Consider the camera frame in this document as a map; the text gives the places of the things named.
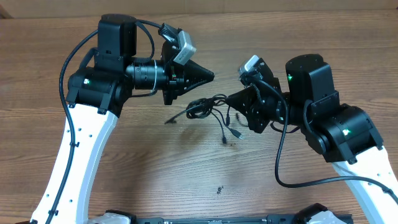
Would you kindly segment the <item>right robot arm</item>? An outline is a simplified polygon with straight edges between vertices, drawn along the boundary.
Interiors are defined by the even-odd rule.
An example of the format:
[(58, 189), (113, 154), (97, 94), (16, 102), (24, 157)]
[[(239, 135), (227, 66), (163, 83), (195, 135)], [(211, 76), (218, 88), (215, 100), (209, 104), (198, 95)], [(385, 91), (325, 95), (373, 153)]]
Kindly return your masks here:
[(285, 70), (287, 92), (262, 58), (251, 57), (238, 70), (244, 89), (227, 97), (227, 104), (256, 133), (274, 123), (298, 127), (333, 166), (335, 180), (346, 182), (369, 223), (396, 223), (397, 178), (370, 116), (340, 103), (331, 67), (321, 55), (294, 57)]

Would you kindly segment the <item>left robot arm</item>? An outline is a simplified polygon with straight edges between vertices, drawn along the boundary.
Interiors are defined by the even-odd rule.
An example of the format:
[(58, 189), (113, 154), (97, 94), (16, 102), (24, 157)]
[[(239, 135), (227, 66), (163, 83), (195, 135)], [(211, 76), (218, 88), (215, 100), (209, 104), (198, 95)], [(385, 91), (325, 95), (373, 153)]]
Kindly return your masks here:
[(124, 14), (105, 14), (93, 35), (90, 49), (68, 80), (60, 79), (65, 129), (44, 196), (30, 222), (135, 223), (135, 215), (107, 210), (88, 216), (93, 182), (104, 147), (118, 122), (125, 102), (137, 90), (140, 97), (162, 92), (165, 105), (213, 81), (214, 73), (192, 60), (196, 47), (190, 35), (159, 24), (164, 38), (160, 59), (137, 56), (137, 30), (149, 21)]

